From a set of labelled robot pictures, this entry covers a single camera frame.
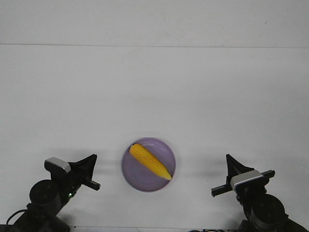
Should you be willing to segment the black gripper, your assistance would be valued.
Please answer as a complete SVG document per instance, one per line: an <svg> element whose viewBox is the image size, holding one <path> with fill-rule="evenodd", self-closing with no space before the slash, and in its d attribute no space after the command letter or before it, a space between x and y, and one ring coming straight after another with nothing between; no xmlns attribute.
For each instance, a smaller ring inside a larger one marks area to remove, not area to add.
<svg viewBox="0 0 309 232"><path fill-rule="evenodd" d="M92 154L80 161L69 162L71 170L61 174L60 198L62 201L69 201L74 197L81 185L93 190L100 189L100 184L92 180L96 161L97 155Z"/></svg>
<svg viewBox="0 0 309 232"><path fill-rule="evenodd" d="M230 185L231 178L243 174L246 172L250 172L254 170L254 168L246 167L236 159L234 159L231 155L226 154L226 163L227 163L227 177L226 184L215 187L211 189L211 194L213 197L218 196L220 194L233 191ZM267 190L265 186L269 183L270 178L275 176L274 170L269 170L261 173L263 175L262 178L250 181L245 184L241 184L236 187L236 193L239 197L240 201L253 201L257 198L267 199L268 201L274 201L275 197L267 194Z"/></svg>

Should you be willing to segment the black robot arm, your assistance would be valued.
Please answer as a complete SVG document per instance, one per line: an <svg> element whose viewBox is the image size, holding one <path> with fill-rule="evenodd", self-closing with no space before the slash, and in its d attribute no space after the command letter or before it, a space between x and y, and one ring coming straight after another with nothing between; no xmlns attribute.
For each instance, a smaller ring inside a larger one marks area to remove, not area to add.
<svg viewBox="0 0 309 232"><path fill-rule="evenodd" d="M6 221L5 232L69 232L67 223L57 217L62 208L84 185L98 191L93 181L97 155L78 162L66 162L56 157L44 161L50 179L37 182L29 192L30 203L13 213Z"/></svg>
<svg viewBox="0 0 309 232"><path fill-rule="evenodd" d="M307 232L289 218L283 203L267 193L266 185L275 176L274 170L259 172L226 156L227 176L224 185L211 189L212 197L234 191L246 217L238 232Z"/></svg>

